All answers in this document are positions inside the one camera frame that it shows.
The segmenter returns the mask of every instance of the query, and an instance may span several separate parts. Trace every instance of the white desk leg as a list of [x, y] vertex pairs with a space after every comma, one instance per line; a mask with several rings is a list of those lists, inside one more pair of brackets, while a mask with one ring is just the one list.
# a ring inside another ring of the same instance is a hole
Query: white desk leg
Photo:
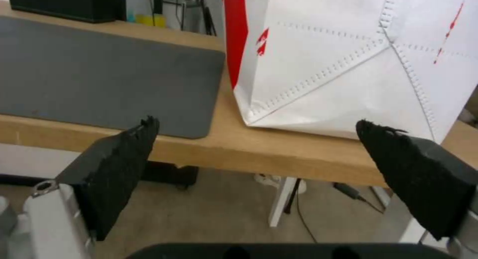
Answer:
[[418, 243], [425, 234], [423, 228], [396, 194], [391, 197], [373, 238], [374, 242]]
[[390, 203], [390, 196], [387, 194], [384, 188], [379, 187], [379, 186], [372, 186], [372, 190], [379, 198], [380, 203], [382, 203], [382, 206], [384, 208], [387, 208], [388, 204]]
[[269, 226], [276, 227], [279, 223], [280, 215], [284, 211], [285, 203], [289, 197], [289, 194], [294, 187], [295, 180], [294, 177], [282, 177], [280, 178], [280, 186], [277, 189], [275, 194], [274, 204], [272, 205], [272, 210], [270, 210], [269, 215]]

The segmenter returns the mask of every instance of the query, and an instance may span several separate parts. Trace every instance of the yellow object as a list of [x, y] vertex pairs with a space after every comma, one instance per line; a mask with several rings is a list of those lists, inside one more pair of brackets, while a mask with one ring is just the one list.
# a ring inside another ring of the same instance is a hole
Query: yellow object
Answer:
[[166, 27], [166, 18], [163, 15], [154, 15], [154, 25], [152, 16], [137, 14], [135, 16], [136, 23], [145, 24], [146, 26], [159, 26], [160, 28]]

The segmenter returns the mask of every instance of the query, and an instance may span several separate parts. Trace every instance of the black speaker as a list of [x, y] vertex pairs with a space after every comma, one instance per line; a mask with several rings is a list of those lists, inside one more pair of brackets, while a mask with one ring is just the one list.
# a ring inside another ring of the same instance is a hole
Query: black speaker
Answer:
[[12, 9], [90, 23], [126, 19], [126, 0], [10, 0]]

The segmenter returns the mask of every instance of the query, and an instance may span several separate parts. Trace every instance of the wooden desk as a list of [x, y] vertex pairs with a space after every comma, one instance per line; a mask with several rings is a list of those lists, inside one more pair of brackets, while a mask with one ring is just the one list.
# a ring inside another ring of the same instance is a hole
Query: wooden desk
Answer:
[[[222, 50], [219, 38], [125, 22], [87, 24], [12, 11], [0, 2], [0, 15], [90, 31]], [[0, 142], [82, 152], [117, 130], [0, 115]], [[478, 168], [478, 130], [455, 123], [444, 147]], [[157, 137], [150, 160], [240, 172], [260, 172], [350, 184], [385, 186], [360, 142], [280, 130], [247, 128], [239, 115], [225, 68], [209, 136], [199, 140]]]

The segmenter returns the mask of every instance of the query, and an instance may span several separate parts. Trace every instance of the white paper bag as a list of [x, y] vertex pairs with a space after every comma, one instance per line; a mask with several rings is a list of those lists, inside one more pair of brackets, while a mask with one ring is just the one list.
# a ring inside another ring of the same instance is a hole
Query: white paper bag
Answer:
[[223, 0], [244, 122], [442, 142], [478, 82], [478, 0]]

